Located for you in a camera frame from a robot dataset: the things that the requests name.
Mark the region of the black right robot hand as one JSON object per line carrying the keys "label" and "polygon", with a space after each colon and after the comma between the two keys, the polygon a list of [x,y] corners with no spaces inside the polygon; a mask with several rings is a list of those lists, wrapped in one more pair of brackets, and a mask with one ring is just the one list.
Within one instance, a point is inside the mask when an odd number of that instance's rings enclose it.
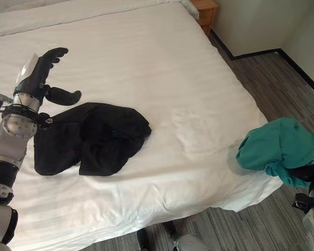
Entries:
{"label": "black right robot hand", "polygon": [[290,169],[289,173],[306,182],[314,181],[314,164],[306,165],[299,168]]}

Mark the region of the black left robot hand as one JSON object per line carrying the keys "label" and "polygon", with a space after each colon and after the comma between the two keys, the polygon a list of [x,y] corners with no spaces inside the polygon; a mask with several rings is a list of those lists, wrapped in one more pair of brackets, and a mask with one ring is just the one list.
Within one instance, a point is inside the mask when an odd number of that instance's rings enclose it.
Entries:
{"label": "black left robot hand", "polygon": [[28,94],[38,100],[39,105],[42,105],[44,98],[62,106],[76,104],[82,96],[81,91],[77,90],[70,93],[46,84],[50,70],[60,62],[60,58],[65,56],[68,51],[67,48],[58,47],[47,51],[42,56],[34,53],[18,74],[13,96]]}

